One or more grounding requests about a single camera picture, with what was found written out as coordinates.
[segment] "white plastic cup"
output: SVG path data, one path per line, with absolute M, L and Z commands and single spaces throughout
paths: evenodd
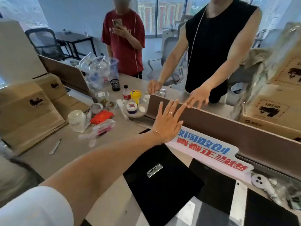
M 83 133 L 85 131 L 86 115 L 81 110 L 74 110 L 68 115 L 72 130 Z

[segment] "smartphone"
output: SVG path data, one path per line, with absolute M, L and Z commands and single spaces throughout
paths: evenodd
M 116 27 L 117 24 L 123 26 L 123 25 L 122 25 L 122 20 L 121 20 L 121 19 L 113 19 L 112 21 L 113 21 L 113 26 L 114 26 L 114 27 Z

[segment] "black sleeveless shirt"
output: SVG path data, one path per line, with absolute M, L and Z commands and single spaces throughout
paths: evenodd
M 188 60 L 191 56 L 186 91 L 190 93 L 201 86 L 227 60 L 233 41 L 256 9 L 256 6 L 246 2 L 233 0 L 226 10 L 214 18 L 207 18 L 205 13 L 194 41 L 192 55 L 194 36 L 205 7 L 186 22 Z M 214 88 L 210 93 L 210 102 L 218 102 L 227 93 L 227 88 L 227 81 Z

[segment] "hand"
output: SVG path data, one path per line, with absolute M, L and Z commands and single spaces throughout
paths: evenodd
M 116 24 L 116 27 L 114 28 L 114 33 L 123 38 L 127 38 L 130 35 L 126 26 L 121 26 L 120 24 Z
M 173 100 L 170 100 L 164 110 L 164 113 L 162 114 L 163 102 L 160 102 L 158 115 L 156 117 L 152 131 L 161 136 L 161 143 L 169 142 L 170 140 L 175 138 L 182 127 L 183 121 L 178 122 L 178 120 L 184 109 L 187 107 L 187 104 L 183 104 L 174 114 L 177 104 L 178 99 L 175 102 L 173 102 Z
M 150 80 L 148 84 L 148 93 L 149 95 L 154 94 L 156 91 L 159 91 L 163 86 L 163 83 L 158 82 L 156 80 Z
M 199 88 L 196 88 L 194 91 L 192 91 L 189 98 L 185 101 L 188 108 L 191 108 L 195 102 L 198 102 L 198 109 L 201 109 L 203 102 L 205 102 L 205 105 L 207 105 L 211 90 L 211 87 L 206 84 L 202 84 Z

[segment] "red t-shirt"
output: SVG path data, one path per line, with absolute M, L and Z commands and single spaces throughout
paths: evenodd
M 117 15 L 115 10 L 112 10 L 106 14 L 106 17 L 103 21 L 101 37 L 101 41 L 103 43 L 111 46 L 114 58 L 119 60 L 118 71 L 131 76 L 137 75 L 138 72 L 143 71 L 141 50 L 134 49 L 126 38 L 114 33 L 112 21 L 114 19 L 121 19 L 122 25 L 126 26 L 131 35 L 141 43 L 142 47 L 145 47 L 145 33 L 142 20 L 140 16 L 133 10 L 130 10 L 128 13 L 122 16 Z

